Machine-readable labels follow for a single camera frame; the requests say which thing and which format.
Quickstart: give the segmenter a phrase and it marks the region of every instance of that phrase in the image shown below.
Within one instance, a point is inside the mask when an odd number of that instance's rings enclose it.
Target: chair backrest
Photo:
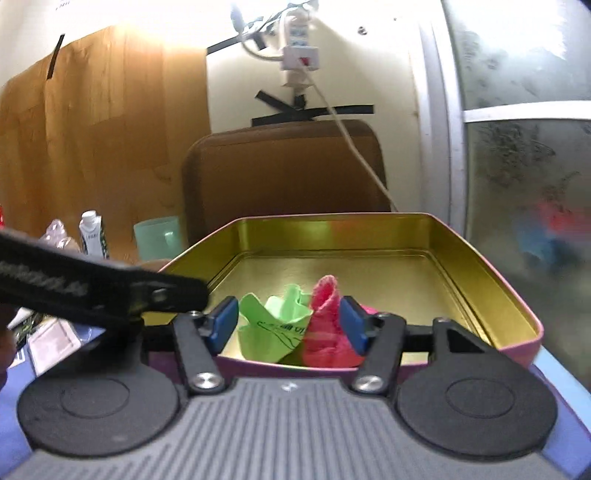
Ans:
[[[355,145],[385,181],[379,142],[345,121]],[[183,166],[189,243],[245,216],[387,212],[389,203],[333,121],[265,125],[209,135]]]

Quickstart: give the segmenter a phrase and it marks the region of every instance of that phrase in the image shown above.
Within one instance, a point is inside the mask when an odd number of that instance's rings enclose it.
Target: metal screw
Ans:
[[[293,382],[284,383],[281,385],[281,389],[290,393],[297,389],[297,384]]]
[[[152,292],[152,300],[156,303],[163,303],[168,298],[168,291],[166,288],[159,288]]]
[[[384,386],[384,380],[376,375],[364,375],[356,378],[353,382],[353,388],[360,392],[373,393],[377,392]]]
[[[201,390],[211,390],[212,388],[219,387],[222,384],[222,381],[223,378],[218,374],[204,372],[202,374],[195,375],[191,379],[191,386]]]

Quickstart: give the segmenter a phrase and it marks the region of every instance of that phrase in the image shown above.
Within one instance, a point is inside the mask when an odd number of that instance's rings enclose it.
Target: red object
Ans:
[[[302,360],[307,367],[358,367],[357,355],[339,324],[340,294],[332,275],[322,277],[312,291],[310,308],[314,311],[303,339]],[[376,310],[363,307],[368,313]]]

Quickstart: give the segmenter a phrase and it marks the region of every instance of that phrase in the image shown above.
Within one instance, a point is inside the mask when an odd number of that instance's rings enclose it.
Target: gray ribbed surface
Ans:
[[[297,388],[282,387],[295,384]],[[338,380],[241,379],[191,401],[156,442],[99,460],[37,452],[7,480],[565,480],[539,455],[470,464],[410,437]]]

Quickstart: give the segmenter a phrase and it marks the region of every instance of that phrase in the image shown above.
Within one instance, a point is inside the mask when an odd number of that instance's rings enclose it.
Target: black round pad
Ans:
[[[66,456],[106,456],[146,443],[178,409],[178,393],[145,365],[101,375],[43,375],[18,402],[18,420],[34,447]]]
[[[454,354],[417,372],[398,391],[410,429],[448,453],[480,460],[526,455],[556,422],[548,388],[502,354]]]

